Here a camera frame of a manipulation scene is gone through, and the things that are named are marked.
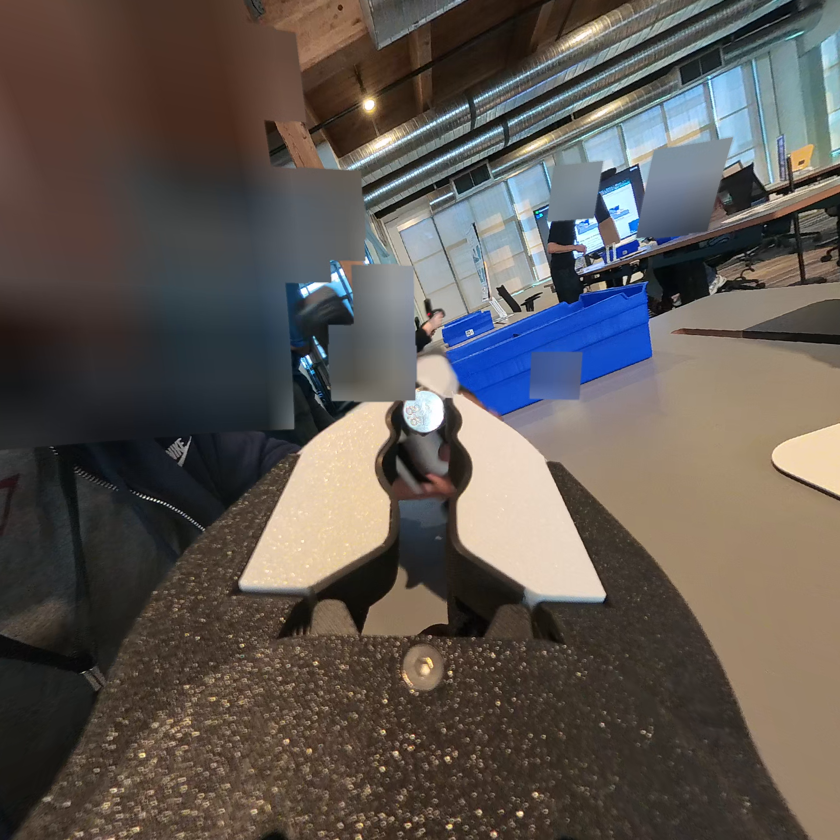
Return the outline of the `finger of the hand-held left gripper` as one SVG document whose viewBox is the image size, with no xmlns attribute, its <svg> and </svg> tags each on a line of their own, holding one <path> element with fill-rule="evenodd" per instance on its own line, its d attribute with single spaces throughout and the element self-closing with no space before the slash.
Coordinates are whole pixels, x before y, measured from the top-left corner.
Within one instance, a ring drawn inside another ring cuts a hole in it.
<svg viewBox="0 0 840 840">
<path fill-rule="evenodd" d="M 397 456 L 395 469 L 398 481 L 402 482 L 406 491 L 453 491 L 454 485 L 447 476 L 438 476 L 435 473 L 426 474 L 420 477 L 410 462 Z"/>
<path fill-rule="evenodd" d="M 457 374 L 445 355 L 418 355 L 418 389 L 433 392 L 439 397 L 454 397 L 459 394 Z"/>
</svg>

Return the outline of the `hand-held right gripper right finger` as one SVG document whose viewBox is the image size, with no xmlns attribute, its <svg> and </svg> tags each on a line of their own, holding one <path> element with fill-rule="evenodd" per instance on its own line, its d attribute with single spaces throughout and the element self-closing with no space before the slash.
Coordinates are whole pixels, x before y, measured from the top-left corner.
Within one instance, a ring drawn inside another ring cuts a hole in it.
<svg viewBox="0 0 840 840">
<path fill-rule="evenodd" d="M 489 636 L 508 617 L 546 626 L 551 610 L 606 605 L 606 586 L 546 458 L 465 395 L 447 402 L 445 542 L 449 636 Z"/>
</svg>

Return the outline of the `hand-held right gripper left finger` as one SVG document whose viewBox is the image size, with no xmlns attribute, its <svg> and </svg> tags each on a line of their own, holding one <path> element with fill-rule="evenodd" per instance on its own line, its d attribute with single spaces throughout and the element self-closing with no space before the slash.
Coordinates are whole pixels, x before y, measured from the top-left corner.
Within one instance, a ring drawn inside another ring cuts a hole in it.
<svg viewBox="0 0 840 840">
<path fill-rule="evenodd" d="M 239 578 L 241 592 L 341 602 L 363 629 L 396 581 L 400 511 L 385 473 L 395 409 L 361 404 L 305 445 Z"/>
</svg>

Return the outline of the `metal hex bolt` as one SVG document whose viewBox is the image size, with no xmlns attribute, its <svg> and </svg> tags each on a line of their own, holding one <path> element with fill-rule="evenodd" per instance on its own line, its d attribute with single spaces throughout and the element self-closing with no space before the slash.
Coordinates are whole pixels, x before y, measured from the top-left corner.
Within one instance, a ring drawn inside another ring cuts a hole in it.
<svg viewBox="0 0 840 840">
<path fill-rule="evenodd" d="M 418 388 L 412 399 L 401 408 L 401 424 L 408 435 L 426 436 L 445 425 L 446 407 L 443 397 L 425 388 Z"/>
</svg>

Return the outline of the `small blue plastic bin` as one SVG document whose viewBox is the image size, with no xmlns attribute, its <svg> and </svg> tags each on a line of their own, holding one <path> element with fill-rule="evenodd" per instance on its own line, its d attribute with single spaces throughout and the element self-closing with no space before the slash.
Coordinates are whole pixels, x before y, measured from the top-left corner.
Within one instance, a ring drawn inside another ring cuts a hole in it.
<svg viewBox="0 0 840 840">
<path fill-rule="evenodd" d="M 445 324 L 442 329 L 443 342 L 447 348 L 452 348 L 493 329 L 491 312 L 475 311 Z"/>
</svg>

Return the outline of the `roll-up banner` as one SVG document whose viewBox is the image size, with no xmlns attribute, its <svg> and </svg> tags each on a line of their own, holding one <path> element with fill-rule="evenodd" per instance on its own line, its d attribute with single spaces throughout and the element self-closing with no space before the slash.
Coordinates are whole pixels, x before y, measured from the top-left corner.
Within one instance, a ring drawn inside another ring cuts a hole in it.
<svg viewBox="0 0 840 840">
<path fill-rule="evenodd" d="M 490 285 L 487 275 L 487 266 L 483 255 L 483 250 L 478 236 L 476 223 L 470 223 L 467 229 L 467 243 L 469 252 L 476 270 L 479 280 L 481 302 L 488 303 L 492 299 L 490 292 Z"/>
</svg>

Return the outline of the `person's dark jacket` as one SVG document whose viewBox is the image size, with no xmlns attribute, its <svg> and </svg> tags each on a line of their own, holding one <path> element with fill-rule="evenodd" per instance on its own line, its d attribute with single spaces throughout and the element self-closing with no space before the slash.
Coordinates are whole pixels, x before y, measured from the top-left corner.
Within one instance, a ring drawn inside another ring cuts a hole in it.
<svg viewBox="0 0 840 840">
<path fill-rule="evenodd" d="M 183 553 L 298 447 L 264 433 L 2 450 L 2 838 L 76 747 Z"/>
</svg>

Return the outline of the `large blue plastic bin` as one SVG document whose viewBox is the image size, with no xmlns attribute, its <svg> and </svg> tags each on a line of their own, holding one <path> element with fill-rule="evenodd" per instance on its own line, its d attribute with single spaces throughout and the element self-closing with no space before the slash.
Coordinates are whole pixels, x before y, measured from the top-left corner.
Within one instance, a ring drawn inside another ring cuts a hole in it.
<svg viewBox="0 0 840 840">
<path fill-rule="evenodd" d="M 505 415 L 535 402 L 529 395 L 535 352 L 580 352 L 581 383 L 648 359 L 647 284 L 586 292 L 493 329 L 446 352 L 457 377 Z"/>
</svg>

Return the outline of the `large display screen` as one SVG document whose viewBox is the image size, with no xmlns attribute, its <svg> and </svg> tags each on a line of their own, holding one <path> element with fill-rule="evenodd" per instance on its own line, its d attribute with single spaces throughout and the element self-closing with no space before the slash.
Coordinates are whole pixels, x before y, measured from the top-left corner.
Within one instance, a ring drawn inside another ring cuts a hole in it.
<svg viewBox="0 0 840 840">
<path fill-rule="evenodd" d="M 599 194 L 605 203 L 619 236 L 619 243 L 625 243 L 637 236 L 638 220 L 644 199 L 644 178 L 639 164 L 621 171 L 602 175 Z M 575 223 L 574 240 L 587 247 L 584 259 L 589 264 L 603 258 L 606 253 L 596 220 L 591 217 Z"/>
</svg>

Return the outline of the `white stand base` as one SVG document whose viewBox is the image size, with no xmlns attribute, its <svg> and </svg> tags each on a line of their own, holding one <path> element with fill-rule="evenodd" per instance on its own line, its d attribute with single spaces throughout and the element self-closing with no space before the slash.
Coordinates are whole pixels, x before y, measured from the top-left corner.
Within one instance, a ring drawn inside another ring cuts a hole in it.
<svg viewBox="0 0 840 840">
<path fill-rule="evenodd" d="M 793 480 L 839 499 L 839 424 L 783 441 L 771 463 Z"/>
</svg>

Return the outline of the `brown top office desk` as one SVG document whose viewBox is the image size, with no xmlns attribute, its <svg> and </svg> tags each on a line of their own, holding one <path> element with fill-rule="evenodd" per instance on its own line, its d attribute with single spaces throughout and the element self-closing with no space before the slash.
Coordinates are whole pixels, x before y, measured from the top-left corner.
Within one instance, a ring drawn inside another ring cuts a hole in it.
<svg viewBox="0 0 840 840">
<path fill-rule="evenodd" d="M 794 187 L 783 183 L 771 199 L 724 217 L 706 232 L 669 239 L 663 244 L 644 245 L 632 254 L 608 264 L 600 262 L 581 270 L 584 285 L 631 277 L 635 271 L 709 261 L 756 247 L 764 228 L 779 219 L 824 209 L 838 204 L 838 163 L 794 179 Z"/>
</svg>

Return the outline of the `rectangular metal air vent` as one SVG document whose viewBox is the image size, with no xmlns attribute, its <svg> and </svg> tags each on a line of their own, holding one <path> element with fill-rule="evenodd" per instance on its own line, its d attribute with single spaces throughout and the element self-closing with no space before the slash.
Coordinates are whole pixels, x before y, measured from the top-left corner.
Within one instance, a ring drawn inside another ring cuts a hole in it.
<svg viewBox="0 0 840 840">
<path fill-rule="evenodd" d="M 476 35 L 537 4 L 531 1 L 359 1 L 364 24 L 377 49 L 426 25 Z"/>
</svg>

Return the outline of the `black office chair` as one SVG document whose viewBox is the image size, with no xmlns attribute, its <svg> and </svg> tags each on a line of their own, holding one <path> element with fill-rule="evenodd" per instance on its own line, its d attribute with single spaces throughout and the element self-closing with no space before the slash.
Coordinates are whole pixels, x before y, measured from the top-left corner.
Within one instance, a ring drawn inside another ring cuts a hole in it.
<svg viewBox="0 0 840 840">
<path fill-rule="evenodd" d="M 753 163 L 724 176 L 721 179 L 717 197 L 728 215 L 770 200 L 764 184 L 754 172 Z"/>
</svg>

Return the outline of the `long spiral air duct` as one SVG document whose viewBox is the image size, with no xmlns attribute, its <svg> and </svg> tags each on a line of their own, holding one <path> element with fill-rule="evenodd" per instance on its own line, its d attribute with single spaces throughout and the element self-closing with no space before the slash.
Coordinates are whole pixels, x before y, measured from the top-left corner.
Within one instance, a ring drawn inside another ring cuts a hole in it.
<svg viewBox="0 0 840 840">
<path fill-rule="evenodd" d="M 712 21 L 713 32 L 721 31 L 730 20 L 740 28 L 778 5 L 746 2 L 741 10 L 740 2 L 627 2 L 559 37 L 512 70 L 445 100 L 438 108 L 339 158 L 339 167 L 360 173 L 364 183 L 374 182 L 659 35 L 707 19 Z"/>
<path fill-rule="evenodd" d="M 650 73 L 646 77 L 636 73 L 624 80 L 609 77 L 606 73 L 598 73 L 588 82 L 576 83 L 559 93 L 541 98 L 530 106 L 521 106 L 510 111 L 465 137 L 426 154 L 396 173 L 366 186 L 363 189 L 364 206 L 367 211 L 375 213 L 423 187 L 519 143 L 562 119 L 583 113 L 589 107 L 605 102 L 617 94 L 631 91 L 636 85 L 661 79 L 678 85 L 681 81 L 680 71 L 674 66 Z"/>
</svg>

